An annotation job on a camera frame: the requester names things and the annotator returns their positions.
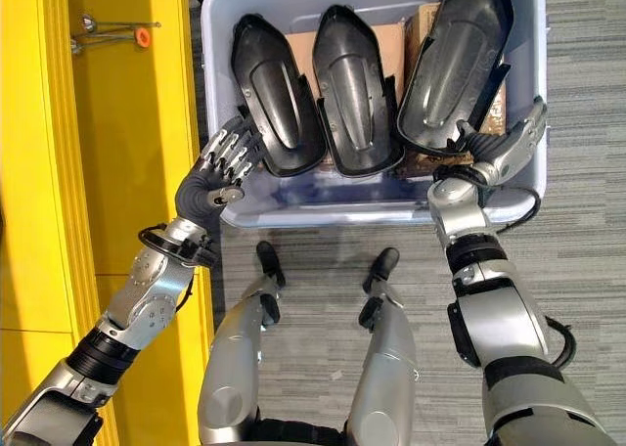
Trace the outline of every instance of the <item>robot finger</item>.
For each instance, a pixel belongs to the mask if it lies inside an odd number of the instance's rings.
[[[238,153],[229,162],[232,180],[242,180],[265,157],[267,150],[258,132],[249,131],[242,141]]]
[[[231,133],[222,148],[215,153],[215,167],[219,170],[227,170],[228,163],[237,154],[237,143],[241,138],[240,133]]]
[[[201,158],[204,160],[209,160],[210,162],[214,162],[215,157],[217,156],[218,152],[223,149],[229,135],[241,129],[243,123],[244,121],[240,116],[235,116],[228,120],[226,123],[224,123],[219,131],[208,140],[208,143],[202,149],[202,152],[200,154]]]

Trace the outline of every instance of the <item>black cable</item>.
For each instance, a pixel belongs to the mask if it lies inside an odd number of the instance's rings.
[[[183,296],[183,299],[178,303],[178,305],[176,306],[176,312],[180,311],[181,308],[185,305],[185,303],[187,302],[187,299],[189,299],[189,296],[192,295],[192,286],[194,285],[194,277],[192,276],[191,281],[189,282],[189,284],[187,285],[187,290],[185,291],[185,295]]]
[[[524,214],[521,218],[517,219],[513,223],[509,223],[504,228],[499,229],[498,231],[496,231],[496,234],[504,234],[504,233],[509,232],[511,229],[516,228],[517,226],[521,226],[522,224],[534,218],[539,212],[539,208],[541,208],[541,197],[539,196],[536,190],[528,188],[528,187],[519,187],[519,186],[512,186],[512,187],[500,186],[499,189],[500,190],[506,190],[506,189],[520,190],[530,195],[533,199],[535,199],[535,202],[533,203],[532,207],[526,212],[526,214]]]
[[[574,356],[576,355],[576,338],[571,332],[570,326],[564,326],[561,322],[548,316],[546,316],[546,322],[548,323],[548,327],[563,336],[563,350],[560,352],[557,359],[552,362],[555,368],[562,370],[571,362],[571,360],[574,359]]]
[[[441,170],[437,169],[435,170],[435,173],[433,174],[433,179],[435,182],[439,180],[444,180],[447,178],[465,180],[466,182],[469,182],[472,185],[478,187],[479,189],[482,189],[485,191],[519,190],[521,192],[525,192],[526,194],[530,195],[534,199],[534,203],[532,207],[523,216],[516,219],[516,221],[514,221],[513,223],[509,223],[505,225],[504,227],[500,228],[499,230],[496,231],[496,234],[508,233],[511,229],[514,229],[530,221],[532,218],[534,218],[537,215],[537,213],[539,212],[539,209],[541,208],[541,197],[539,196],[536,190],[528,188],[528,187],[507,186],[507,185],[498,185],[498,186],[487,185],[482,182],[479,182],[476,179],[473,179],[467,174],[461,173],[460,171],[450,170],[450,168],[441,169]]]

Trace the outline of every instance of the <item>robotic hand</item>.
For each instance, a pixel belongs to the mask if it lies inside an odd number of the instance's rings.
[[[207,225],[226,204],[244,197],[242,181],[264,153],[259,133],[239,117],[211,138],[178,189],[178,216],[139,233],[145,246],[126,284],[96,327],[9,419],[3,444],[93,442],[102,425],[96,409],[115,393],[137,354],[170,323],[181,292],[191,289],[194,267],[215,261]]]
[[[484,374],[487,445],[613,445],[560,371],[562,357],[548,361],[546,318],[498,242],[497,234],[512,225],[494,230],[483,210],[489,193],[507,188],[503,184],[532,158],[545,114],[543,100],[535,99],[530,114],[502,137],[459,123],[457,146],[470,151],[475,163],[439,169],[428,191],[457,296],[448,316],[457,351]],[[514,225],[532,217],[539,205],[536,192],[522,190],[536,202]]]

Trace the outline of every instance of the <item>cardboard box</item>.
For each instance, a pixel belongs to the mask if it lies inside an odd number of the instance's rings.
[[[384,77],[395,76],[395,91],[398,104],[404,93],[404,23],[373,25],[372,30],[379,42],[382,73]],[[320,98],[320,89],[313,69],[313,45],[317,32],[290,33],[286,35],[291,45],[295,63],[301,74],[306,75],[314,99]],[[325,172],[334,170],[330,154],[319,165]]]
[[[405,89],[411,82],[413,69],[417,63],[422,44],[430,33],[430,29],[439,10],[440,3],[422,4],[413,17],[407,22],[405,37]],[[498,94],[489,109],[489,114],[480,127],[481,133],[502,135],[507,128],[506,118],[506,86],[502,84]],[[405,159],[396,168],[401,178],[422,177],[430,175],[439,165],[471,164],[473,158],[470,153],[455,157],[428,156],[416,151],[408,150]]]

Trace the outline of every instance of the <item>robot leg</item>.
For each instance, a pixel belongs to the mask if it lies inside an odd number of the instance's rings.
[[[402,301],[386,282],[399,253],[385,249],[363,285],[370,296],[359,323],[372,333],[346,433],[350,446],[411,443],[416,348]]]

